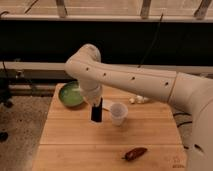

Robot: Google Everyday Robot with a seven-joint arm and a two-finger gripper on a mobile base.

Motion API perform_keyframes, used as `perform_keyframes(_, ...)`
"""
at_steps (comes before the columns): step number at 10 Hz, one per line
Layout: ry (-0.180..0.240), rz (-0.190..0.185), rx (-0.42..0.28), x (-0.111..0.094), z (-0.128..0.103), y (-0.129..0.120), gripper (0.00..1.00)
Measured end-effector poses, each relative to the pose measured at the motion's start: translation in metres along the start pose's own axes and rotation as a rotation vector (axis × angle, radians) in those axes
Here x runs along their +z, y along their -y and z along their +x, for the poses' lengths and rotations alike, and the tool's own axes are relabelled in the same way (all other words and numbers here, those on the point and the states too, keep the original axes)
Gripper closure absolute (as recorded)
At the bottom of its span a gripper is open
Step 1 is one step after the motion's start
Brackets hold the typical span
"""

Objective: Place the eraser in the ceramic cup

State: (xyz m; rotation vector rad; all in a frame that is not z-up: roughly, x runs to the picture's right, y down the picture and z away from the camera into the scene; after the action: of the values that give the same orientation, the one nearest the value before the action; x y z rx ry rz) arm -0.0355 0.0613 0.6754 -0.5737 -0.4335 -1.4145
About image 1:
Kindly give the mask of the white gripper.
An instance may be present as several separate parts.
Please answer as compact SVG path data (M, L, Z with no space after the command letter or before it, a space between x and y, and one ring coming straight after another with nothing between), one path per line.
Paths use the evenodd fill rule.
M92 106L91 120L94 122L102 121L102 86L89 80L79 81L80 93L84 100Z

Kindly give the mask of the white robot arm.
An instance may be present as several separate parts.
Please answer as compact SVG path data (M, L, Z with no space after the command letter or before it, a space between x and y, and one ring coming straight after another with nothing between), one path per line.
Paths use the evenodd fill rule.
M118 88L165 102L193 117L186 171L213 171L213 79L176 71L122 67L101 62L99 49L83 45L65 63L92 107L91 119L102 120L102 87Z

